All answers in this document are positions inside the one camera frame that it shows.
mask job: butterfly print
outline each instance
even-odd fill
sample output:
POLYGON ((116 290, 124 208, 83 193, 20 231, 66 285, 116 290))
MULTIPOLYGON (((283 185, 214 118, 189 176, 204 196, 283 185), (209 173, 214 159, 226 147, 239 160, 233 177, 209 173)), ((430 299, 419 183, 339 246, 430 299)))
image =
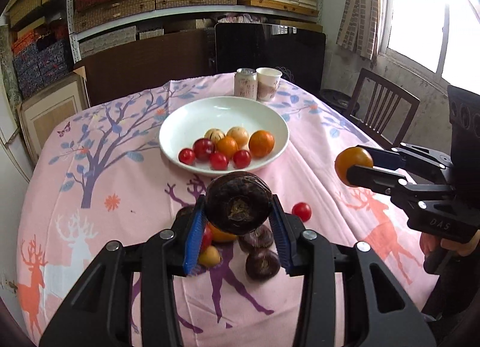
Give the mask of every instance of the butterfly print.
POLYGON ((63 137, 66 132, 70 132, 70 121, 68 121, 68 124, 65 125, 65 128, 62 131, 58 131, 57 133, 59 134, 60 137, 63 137))

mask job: white bowl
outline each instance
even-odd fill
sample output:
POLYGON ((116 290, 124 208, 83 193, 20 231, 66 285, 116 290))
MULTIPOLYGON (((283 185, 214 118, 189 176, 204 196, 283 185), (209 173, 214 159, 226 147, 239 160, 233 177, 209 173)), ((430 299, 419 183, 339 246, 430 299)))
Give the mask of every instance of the white bowl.
POLYGON ((208 162, 183 164, 178 160, 178 154, 183 148, 192 148, 208 129, 217 128, 227 133, 234 126, 243 126, 250 135, 257 130, 266 130, 275 137, 275 146, 270 154, 264 158, 252 158, 250 165, 243 169, 249 172, 271 163, 282 154, 289 142, 287 124, 271 108, 247 98, 221 96, 188 103, 170 114, 160 127, 160 149, 179 167, 196 174, 218 177, 236 170, 233 161, 226 170, 212 170, 208 162))

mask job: dark brown water chestnut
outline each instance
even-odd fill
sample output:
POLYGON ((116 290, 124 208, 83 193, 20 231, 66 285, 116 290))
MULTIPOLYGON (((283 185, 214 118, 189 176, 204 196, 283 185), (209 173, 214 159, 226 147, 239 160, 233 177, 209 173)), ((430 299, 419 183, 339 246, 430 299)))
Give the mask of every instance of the dark brown water chestnut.
POLYGON ((205 212, 221 231, 242 236, 258 228, 272 210, 272 192, 257 175, 237 171, 213 180, 205 212))
POLYGON ((242 251, 252 253, 256 249, 270 248, 273 244, 273 233, 265 225, 260 225, 253 232, 238 238, 242 251))
POLYGON ((266 281, 277 275, 279 269, 278 255, 269 249, 253 251, 245 263, 247 275, 254 281, 266 281))

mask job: white deer print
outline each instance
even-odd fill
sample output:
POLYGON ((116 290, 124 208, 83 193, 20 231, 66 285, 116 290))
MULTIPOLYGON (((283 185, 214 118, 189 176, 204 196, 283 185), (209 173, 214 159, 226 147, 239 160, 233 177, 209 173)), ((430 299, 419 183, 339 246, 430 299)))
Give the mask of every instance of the white deer print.
POLYGON ((85 217, 83 224, 81 223, 78 210, 68 220, 68 236, 63 234, 60 227, 61 220, 62 216, 59 215, 55 225, 60 238, 68 242, 68 246, 71 248, 70 265, 63 266, 48 263, 45 266, 43 275, 45 279, 44 293, 53 294, 63 299, 80 275, 82 275, 85 269, 83 261, 90 262, 92 260, 92 254, 86 239, 94 238, 98 232, 93 233, 93 224, 88 224, 87 217, 85 217))

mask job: purple deer print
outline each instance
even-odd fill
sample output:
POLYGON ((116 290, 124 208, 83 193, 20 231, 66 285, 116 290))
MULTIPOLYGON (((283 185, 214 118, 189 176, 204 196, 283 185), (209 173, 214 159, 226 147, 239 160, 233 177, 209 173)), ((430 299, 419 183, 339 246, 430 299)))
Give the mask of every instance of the purple deer print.
MULTIPOLYGON (((175 186, 176 186, 175 184, 170 185, 167 183, 168 189, 165 189, 165 192, 168 195, 170 195, 170 197, 175 202, 179 203, 181 207, 191 205, 190 203, 185 202, 183 199, 180 199, 175 195, 175 191, 174 191, 175 186)), ((205 182, 202 179, 200 179, 198 175, 194 175, 194 178, 190 179, 187 183, 187 192, 189 194, 192 194, 196 201, 201 194, 204 194, 206 192, 205 182)), ((219 265, 208 270, 210 272, 210 281, 212 282, 212 289, 213 289, 212 300, 215 308, 215 314, 217 315, 217 323, 219 323, 220 319, 222 318, 222 308, 220 307, 220 298, 221 298, 220 289, 222 287, 223 280, 225 280, 229 285, 233 286, 238 294, 248 299, 248 301, 253 305, 253 307, 258 312, 265 313, 267 316, 271 315, 274 311, 270 309, 266 309, 263 306, 261 306, 255 300, 255 298, 253 298, 248 293, 247 289, 245 288, 245 285, 237 279, 237 277, 231 270, 230 261, 233 258, 233 243, 228 243, 221 246, 217 245, 217 249, 222 256, 222 261, 220 262, 219 265)), ((207 270, 204 267, 199 266, 199 271, 197 275, 205 273, 206 271, 207 270)), ((135 299, 135 297, 138 295, 139 292, 140 292, 140 279, 136 282, 136 284, 133 287, 133 300, 135 299)), ((195 327, 194 325, 190 324, 180 316, 178 317, 178 320, 183 326, 193 330, 195 333, 203 332, 202 329, 195 327)), ((133 325, 134 331, 138 332, 138 327, 135 326, 133 321, 131 323, 133 325)), ((227 322, 226 328, 232 328, 232 325, 227 322)))

